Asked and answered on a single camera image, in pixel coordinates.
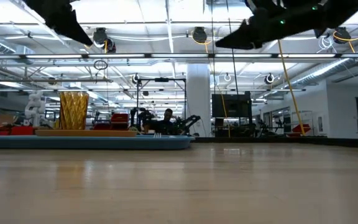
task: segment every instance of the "gold vase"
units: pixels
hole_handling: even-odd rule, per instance
[[[89,95],[82,91],[60,93],[60,127],[63,130],[84,130]]]

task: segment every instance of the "tv screen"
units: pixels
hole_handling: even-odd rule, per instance
[[[212,117],[226,117],[224,107],[228,118],[247,118],[250,116],[251,98],[249,95],[238,95],[237,98],[237,95],[212,94]]]

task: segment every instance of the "person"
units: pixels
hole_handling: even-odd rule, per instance
[[[172,125],[172,122],[171,122],[172,114],[173,114],[173,111],[170,108],[166,109],[165,113],[164,113],[164,119],[161,121],[161,123],[163,123],[164,125],[171,126]]]
[[[145,133],[148,133],[149,130],[154,130],[156,133],[169,133],[173,127],[173,123],[170,121],[173,115],[173,111],[168,108],[164,112],[164,119],[161,121],[153,122],[150,124],[144,125]]]

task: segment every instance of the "white column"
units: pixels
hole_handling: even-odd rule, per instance
[[[187,111],[186,116],[198,115],[198,121],[190,128],[190,133],[200,137],[211,136],[211,92],[208,64],[187,65]]]

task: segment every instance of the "white robot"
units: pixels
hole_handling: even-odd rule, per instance
[[[40,126],[41,116],[45,113],[45,102],[41,101],[43,91],[33,91],[29,96],[29,103],[25,107],[24,126],[30,126],[32,120],[33,127]]]

